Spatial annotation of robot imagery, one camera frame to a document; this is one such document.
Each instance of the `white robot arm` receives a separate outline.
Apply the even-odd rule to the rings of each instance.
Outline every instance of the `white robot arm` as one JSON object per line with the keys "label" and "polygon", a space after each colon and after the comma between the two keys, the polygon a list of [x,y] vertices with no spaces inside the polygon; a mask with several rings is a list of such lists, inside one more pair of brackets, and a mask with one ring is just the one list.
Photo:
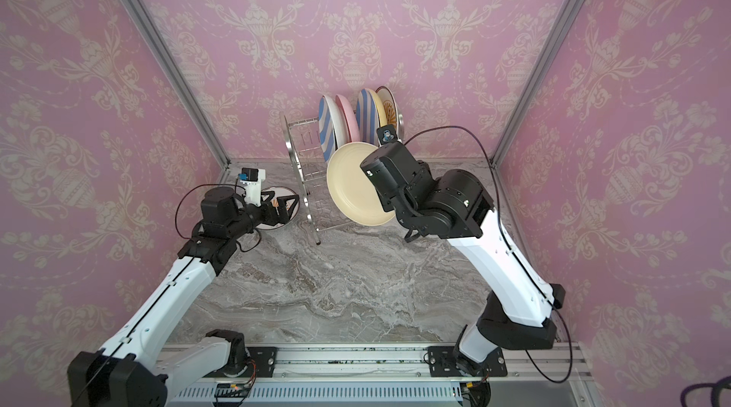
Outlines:
{"label": "white robot arm", "polygon": [[[509,236],[503,238],[493,201],[473,174],[452,169],[434,180],[428,165],[416,161],[400,142],[379,147],[361,169],[384,210],[396,210],[399,223],[409,229],[407,242],[425,235],[448,239],[492,289],[485,311],[465,327],[455,345],[461,368],[475,375],[498,347],[553,346],[556,328],[551,311],[561,308],[565,291],[543,281]],[[247,191],[259,194],[261,179],[263,174],[255,177],[249,169],[242,181],[249,182]],[[164,407],[214,370],[239,375],[249,357],[238,332],[217,329],[172,359],[156,361],[185,311],[235,252],[236,239],[260,223],[288,221],[286,200],[292,198],[298,199],[278,198],[285,201],[275,208],[270,197],[244,201],[228,187],[207,192],[201,202],[203,220],[160,286],[99,351],[81,352],[69,365],[74,405],[104,405],[112,398],[115,405]]]}
{"label": "white robot arm", "polygon": [[230,186],[212,188],[201,201],[203,219],[178,252],[168,275],[133,317],[95,353],[82,351],[67,371],[72,405],[164,407],[182,389],[215,370],[241,375],[249,365],[243,334],[215,329],[197,345],[162,362],[160,350],[195,298],[219,275],[238,238],[261,223],[287,223],[299,197],[261,199],[263,169],[242,171],[251,200]]}
{"label": "white robot arm", "polygon": [[396,211],[405,240],[438,235],[460,250],[492,291],[479,319],[463,330],[455,346],[461,368],[475,373],[497,347],[552,348],[556,327],[551,311],[565,291],[546,283],[516,244],[504,240],[493,200],[470,172],[452,169],[434,179],[397,141],[380,146],[361,163],[384,211]]}

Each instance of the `blue striped plate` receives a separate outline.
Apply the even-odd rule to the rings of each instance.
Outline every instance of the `blue striped plate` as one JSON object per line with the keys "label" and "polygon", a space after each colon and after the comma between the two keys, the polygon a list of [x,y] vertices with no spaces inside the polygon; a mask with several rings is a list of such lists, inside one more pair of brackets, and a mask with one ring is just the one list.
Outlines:
{"label": "blue striped plate", "polygon": [[319,119],[319,134],[320,134],[320,146],[322,147],[322,154],[325,162],[330,160],[330,156],[338,148],[335,143],[335,129],[333,128],[333,117],[330,114],[330,108],[327,106],[327,102],[324,100],[324,96],[320,98],[319,112],[317,118]]}
{"label": "blue striped plate", "polygon": [[376,101],[368,89],[363,88],[358,93],[358,102],[355,104],[355,119],[361,131],[361,140],[378,147],[377,129],[381,127],[376,109]]}

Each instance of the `black cable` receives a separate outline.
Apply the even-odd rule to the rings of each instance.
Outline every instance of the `black cable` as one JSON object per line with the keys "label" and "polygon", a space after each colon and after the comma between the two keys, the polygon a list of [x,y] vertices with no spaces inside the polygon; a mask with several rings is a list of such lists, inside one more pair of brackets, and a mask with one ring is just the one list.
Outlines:
{"label": "black cable", "polygon": [[185,240],[190,240],[191,238],[186,238],[185,236],[183,236],[180,233],[180,229],[178,229],[178,213],[180,211],[180,206],[183,205],[183,201],[188,197],[188,195],[190,193],[196,191],[198,188],[200,188],[202,186],[233,186],[234,192],[236,192],[236,188],[237,187],[240,187],[241,185],[239,185],[238,182],[237,183],[203,183],[202,185],[198,185],[198,186],[193,187],[190,191],[188,191],[187,193],[185,193],[185,196],[183,196],[182,198],[180,198],[180,202],[178,202],[178,208],[176,208],[176,216],[174,218],[174,221],[175,221],[175,224],[176,224],[176,231],[178,232],[178,236],[180,236],[181,238],[184,238]]}
{"label": "black cable", "polygon": [[505,237],[505,233],[503,232],[503,229],[502,229],[502,220],[500,219],[500,190],[498,190],[498,183],[497,183],[497,180],[495,180],[495,173],[493,172],[493,170],[495,169],[495,165],[490,160],[490,157],[488,156],[488,153],[485,151],[485,148],[482,146],[482,142],[480,142],[480,140],[477,138],[477,136],[475,136],[474,134],[472,134],[472,131],[470,131],[469,129],[467,129],[467,128],[463,127],[463,126],[449,125],[449,126],[437,126],[436,128],[429,128],[429,129],[425,129],[424,131],[419,131],[416,134],[414,134],[413,136],[411,136],[409,138],[409,140],[407,140],[406,142],[404,142],[404,145],[406,145],[409,142],[411,142],[416,136],[420,136],[421,134],[428,133],[430,131],[436,131],[438,129],[446,129],[446,128],[457,128],[457,129],[461,129],[462,131],[465,131],[480,146],[480,150],[482,150],[482,155],[485,156],[485,161],[488,162],[488,168],[490,170],[490,176],[492,177],[493,184],[495,185],[496,214],[497,214],[497,219],[498,219],[498,230],[500,231],[500,236],[502,237],[503,242],[507,246],[508,251],[510,251],[510,253],[513,256],[513,258],[516,259],[518,265],[520,265],[520,267],[523,269],[523,272],[526,275],[528,275],[528,279],[530,279],[530,281],[533,284],[533,286],[536,287],[536,289],[538,290],[538,293],[541,293],[541,296],[543,296],[543,299],[546,302],[548,302],[548,304],[551,306],[551,309],[556,312],[556,314],[559,316],[559,318],[560,318],[560,320],[561,320],[561,322],[563,324],[563,329],[566,331],[566,338],[567,338],[567,340],[569,340],[569,370],[566,373],[566,376],[564,376],[561,380],[553,380],[552,378],[549,378],[547,375],[545,375],[538,368],[538,365],[535,363],[535,361],[533,360],[533,358],[531,358],[531,355],[528,353],[528,350],[525,350],[525,354],[528,355],[528,359],[531,360],[531,362],[533,363],[533,366],[536,368],[536,370],[538,371],[538,373],[540,373],[541,375],[543,375],[543,377],[546,380],[548,380],[550,382],[553,382],[553,383],[556,383],[556,384],[564,383],[571,376],[571,370],[574,367],[574,349],[573,349],[573,346],[571,344],[571,333],[569,332],[569,327],[566,325],[566,321],[563,320],[563,317],[561,315],[561,312],[559,312],[559,310],[555,307],[555,305],[553,304],[553,302],[550,302],[548,300],[548,297],[545,295],[545,293],[543,292],[543,290],[538,286],[538,284],[536,284],[536,281],[533,280],[533,277],[528,273],[528,270],[525,268],[525,266],[523,266],[523,262],[521,262],[520,261],[520,258],[517,257],[515,251],[512,249],[512,247],[510,246],[510,244],[507,241],[507,238]]}
{"label": "black cable", "polygon": [[238,240],[236,241],[236,245],[238,246],[238,249],[239,249],[239,251],[240,251],[241,253],[246,253],[247,251],[252,251],[252,250],[253,250],[254,248],[258,247],[258,246],[259,246],[259,244],[261,243],[261,241],[262,241],[262,232],[261,232],[261,231],[259,230],[259,228],[254,228],[254,230],[255,230],[255,231],[257,232],[257,234],[259,235],[259,240],[257,241],[257,243],[255,243],[255,244],[254,244],[254,246],[253,246],[253,247],[251,247],[251,248],[248,248],[248,249],[244,250],[244,249],[243,249],[243,248],[241,247],[241,242],[239,242]]}
{"label": "black cable", "polygon": [[469,388],[467,396],[469,396],[470,407],[488,407],[493,396],[493,391],[489,383],[480,384]]}
{"label": "black cable", "polygon": [[250,392],[251,392],[251,389],[249,389],[249,391],[247,393],[245,393],[245,394],[243,394],[241,396],[232,396],[232,395],[230,395],[230,393],[229,394],[221,394],[220,396],[219,395],[216,395],[215,396],[214,407],[220,407],[221,404],[219,402],[219,399],[221,399],[221,398],[231,399],[232,397],[233,398],[237,398],[237,397],[240,397],[241,398],[241,401],[239,401],[238,404],[236,404],[236,407],[241,407],[241,404],[243,404],[243,401],[249,396],[249,393]]}
{"label": "black cable", "polygon": [[731,389],[731,376],[724,377],[710,389],[710,407],[721,407],[721,390]]}
{"label": "black cable", "polygon": [[[117,351],[117,350],[119,349],[119,347],[121,347],[121,346],[122,346],[122,344],[120,343],[120,344],[119,344],[119,345],[117,346],[117,348],[115,348],[115,350],[114,350],[114,351],[112,352],[112,354],[114,354],[114,353],[115,353],[115,352],[116,352],[116,351]],[[86,389],[87,389],[87,388],[89,387],[89,385],[90,385],[90,384],[91,384],[91,383],[92,383],[92,382],[94,381],[94,379],[96,378],[96,376],[97,376],[97,375],[99,375],[99,373],[100,373],[100,372],[102,372],[102,369],[104,368],[104,366],[106,366],[106,365],[107,365],[107,363],[109,362],[109,360],[110,360],[110,359],[112,359],[112,354],[111,354],[111,355],[109,355],[109,356],[108,356],[108,357],[107,357],[107,358],[106,358],[106,359],[104,360],[104,362],[102,363],[102,365],[101,365],[101,366],[99,366],[99,369],[96,369],[96,372],[94,373],[94,375],[92,375],[92,376],[91,376],[91,378],[89,378],[89,381],[87,381],[86,385],[84,385],[84,387],[83,387],[83,388],[81,389],[81,391],[79,392],[79,394],[77,394],[77,395],[76,395],[76,397],[74,398],[74,400],[73,400],[73,401],[71,401],[71,407],[74,407],[74,404],[75,404],[76,402],[78,402],[78,400],[79,400],[79,399],[81,398],[81,395],[82,395],[82,394],[84,394],[84,392],[86,392]]]}
{"label": "black cable", "polygon": [[716,383],[697,383],[686,386],[681,391],[681,406],[688,407],[686,398],[688,394],[702,388],[710,388],[710,405],[711,407],[721,407],[721,391],[723,389],[731,389],[731,376],[724,377]]}
{"label": "black cable", "polygon": [[688,404],[686,403],[686,397],[688,397],[688,394],[694,392],[696,389],[701,388],[713,388],[716,386],[714,383],[697,383],[694,385],[686,386],[683,388],[683,391],[681,391],[681,406],[682,407],[688,407]]}

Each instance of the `plate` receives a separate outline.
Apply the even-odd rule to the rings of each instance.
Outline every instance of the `plate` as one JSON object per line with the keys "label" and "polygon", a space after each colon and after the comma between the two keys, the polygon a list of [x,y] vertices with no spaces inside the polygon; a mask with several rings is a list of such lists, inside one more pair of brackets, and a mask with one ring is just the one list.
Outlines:
{"label": "plate", "polygon": [[378,145],[376,131],[381,127],[381,120],[373,96],[378,97],[376,93],[367,88],[363,88],[358,93],[358,101],[355,103],[355,119],[358,121],[358,128],[361,131],[361,140],[368,144]]}
{"label": "plate", "polygon": [[335,104],[343,111],[345,124],[348,126],[348,134],[350,134],[350,141],[359,142],[361,140],[361,131],[358,129],[358,121],[355,119],[355,112],[353,112],[350,101],[342,94],[336,94]]}
{"label": "plate", "polygon": [[382,225],[396,215],[383,211],[375,187],[361,170],[361,162],[376,148],[351,142],[338,148],[327,164],[327,190],[335,205],[346,217],[367,227]]}
{"label": "plate", "polygon": [[387,118],[386,118],[386,109],[383,107],[383,101],[381,101],[381,97],[378,96],[378,93],[371,90],[370,88],[367,88],[368,92],[370,93],[370,97],[373,98],[373,102],[376,103],[376,110],[378,111],[378,120],[379,120],[379,128],[381,126],[388,125]]}
{"label": "plate", "polygon": [[388,87],[378,87],[376,94],[381,98],[383,108],[386,111],[387,125],[394,125],[396,127],[396,136],[403,142],[404,139],[404,116],[401,111],[398,110],[396,100],[393,98],[393,93]]}
{"label": "plate", "polygon": [[[266,190],[262,190],[262,194],[265,192],[274,192],[274,197],[272,198],[272,204],[274,204],[275,208],[277,208],[277,206],[279,205],[279,202],[276,200],[277,198],[282,197],[282,196],[291,196],[292,194],[297,194],[297,193],[293,192],[292,190],[290,190],[289,188],[287,188],[286,186],[270,186]],[[292,202],[289,203],[287,210],[289,210],[291,206],[292,206]],[[295,217],[297,216],[297,212],[299,212],[299,211],[300,211],[300,203],[297,202],[297,204],[295,204],[295,210],[292,211],[292,217],[289,219],[289,222],[277,223],[273,227],[269,226],[268,224],[261,223],[257,228],[261,229],[262,231],[269,231],[270,229],[281,228],[284,225],[290,224],[292,222],[292,220],[295,219]]]}
{"label": "plate", "polygon": [[340,104],[337,104],[331,97],[322,96],[327,102],[327,107],[330,109],[330,116],[333,118],[333,129],[335,129],[335,144],[337,147],[347,144],[350,142],[350,132],[348,132],[348,125],[345,121],[345,113],[343,112]]}
{"label": "plate", "polygon": [[335,127],[333,125],[333,117],[330,113],[330,105],[325,100],[326,96],[320,98],[319,111],[317,118],[319,119],[319,141],[322,147],[322,155],[325,162],[330,160],[338,145],[335,141]]}

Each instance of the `damask wallpaper pattern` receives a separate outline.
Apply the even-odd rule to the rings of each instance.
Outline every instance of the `damask wallpaper pattern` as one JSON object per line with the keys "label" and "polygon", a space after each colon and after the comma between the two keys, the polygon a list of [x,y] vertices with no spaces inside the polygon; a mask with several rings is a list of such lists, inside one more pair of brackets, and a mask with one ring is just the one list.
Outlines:
{"label": "damask wallpaper pattern", "polygon": [[609,407],[731,374],[729,19],[586,0],[501,171]]}
{"label": "damask wallpaper pattern", "polygon": [[68,405],[69,361],[152,292],[219,168],[118,0],[0,6],[0,403]]}
{"label": "damask wallpaper pattern", "polygon": [[[314,117],[320,94],[364,85],[391,87],[407,135],[456,123],[494,150],[563,0],[144,2],[230,155],[281,158],[279,111]],[[480,152],[448,131],[415,143]]]}

